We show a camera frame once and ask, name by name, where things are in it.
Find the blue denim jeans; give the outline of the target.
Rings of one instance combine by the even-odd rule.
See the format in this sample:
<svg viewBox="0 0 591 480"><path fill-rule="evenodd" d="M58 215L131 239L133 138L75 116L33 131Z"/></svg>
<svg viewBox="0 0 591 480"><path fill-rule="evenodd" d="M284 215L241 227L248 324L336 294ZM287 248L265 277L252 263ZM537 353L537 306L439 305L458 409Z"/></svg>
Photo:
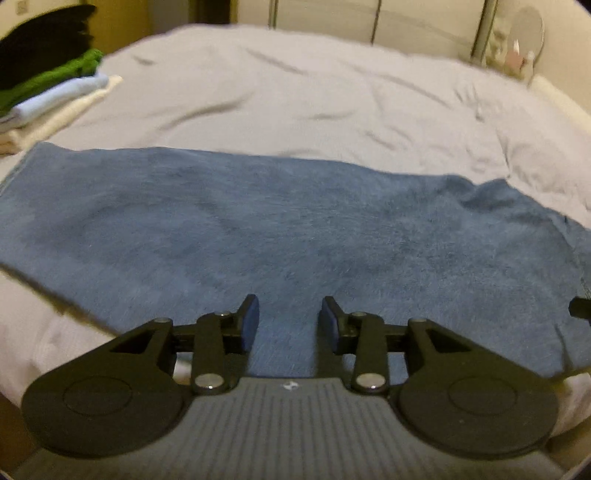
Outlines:
<svg viewBox="0 0 591 480"><path fill-rule="evenodd" d="M117 333L256 294L253 375L321 371L327 296L434 320L544 376L590 361L589 326L568 312L590 233L503 180L46 143L2 184L1 263Z"/></svg>

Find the cream folded towel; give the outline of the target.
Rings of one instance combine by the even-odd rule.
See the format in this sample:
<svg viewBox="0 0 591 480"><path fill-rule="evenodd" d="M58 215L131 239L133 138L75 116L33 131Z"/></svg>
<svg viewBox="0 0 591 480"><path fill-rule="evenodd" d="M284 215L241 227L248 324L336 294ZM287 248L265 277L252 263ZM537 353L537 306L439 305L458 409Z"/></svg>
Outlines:
<svg viewBox="0 0 591 480"><path fill-rule="evenodd" d="M44 113L27 126L3 133L1 135L1 155L26 152L35 144L47 140L102 101L122 81L123 79L118 75L110 76L104 88L70 100L63 106Z"/></svg>

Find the round vanity mirror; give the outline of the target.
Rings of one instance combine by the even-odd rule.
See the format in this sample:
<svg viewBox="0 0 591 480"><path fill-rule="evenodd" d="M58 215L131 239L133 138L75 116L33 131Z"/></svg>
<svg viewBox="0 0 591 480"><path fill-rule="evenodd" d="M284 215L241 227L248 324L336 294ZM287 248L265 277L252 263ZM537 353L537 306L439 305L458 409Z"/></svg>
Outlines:
<svg viewBox="0 0 591 480"><path fill-rule="evenodd" d="M507 37L506 64L514 68L534 66L545 41L545 24L533 6L521 8L513 18Z"/></svg>

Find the white wardrobe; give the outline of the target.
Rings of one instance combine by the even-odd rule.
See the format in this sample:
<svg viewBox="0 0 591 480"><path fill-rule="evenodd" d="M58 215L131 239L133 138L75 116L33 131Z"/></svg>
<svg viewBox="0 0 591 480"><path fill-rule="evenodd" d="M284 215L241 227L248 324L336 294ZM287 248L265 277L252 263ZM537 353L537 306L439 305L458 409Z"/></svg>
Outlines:
<svg viewBox="0 0 591 480"><path fill-rule="evenodd" d="M470 60L483 55L497 5L484 0L239 0L230 3L230 18L407 54Z"/></svg>

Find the light blue folded garment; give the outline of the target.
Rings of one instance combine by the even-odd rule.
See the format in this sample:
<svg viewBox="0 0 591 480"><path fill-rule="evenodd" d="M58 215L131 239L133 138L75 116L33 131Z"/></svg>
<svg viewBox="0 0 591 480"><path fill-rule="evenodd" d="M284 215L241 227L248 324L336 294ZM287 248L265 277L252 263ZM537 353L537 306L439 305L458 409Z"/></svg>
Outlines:
<svg viewBox="0 0 591 480"><path fill-rule="evenodd" d="M25 126L53 108L105 88L107 84L108 77L102 73L67 80L12 107L1 117L1 132Z"/></svg>

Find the green folded garment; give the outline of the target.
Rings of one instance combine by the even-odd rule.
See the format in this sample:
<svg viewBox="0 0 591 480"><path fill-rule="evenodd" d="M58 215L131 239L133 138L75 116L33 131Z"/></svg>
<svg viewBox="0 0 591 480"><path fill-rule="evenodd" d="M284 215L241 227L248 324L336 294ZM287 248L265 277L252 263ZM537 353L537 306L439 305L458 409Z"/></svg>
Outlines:
<svg viewBox="0 0 591 480"><path fill-rule="evenodd" d="M1 115L7 114L14 106L37 96L68 80L89 77L95 74L103 53L95 48L52 70L39 73L32 78L1 91Z"/></svg>

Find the black folded garment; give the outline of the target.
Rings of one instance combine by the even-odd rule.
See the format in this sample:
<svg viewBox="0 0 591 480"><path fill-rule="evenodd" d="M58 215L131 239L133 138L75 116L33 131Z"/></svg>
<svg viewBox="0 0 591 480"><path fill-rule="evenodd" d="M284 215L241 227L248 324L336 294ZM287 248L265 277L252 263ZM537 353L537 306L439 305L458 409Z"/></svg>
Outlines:
<svg viewBox="0 0 591 480"><path fill-rule="evenodd" d="M1 40L1 89L53 70L91 48L91 4L57 9L15 27Z"/></svg>

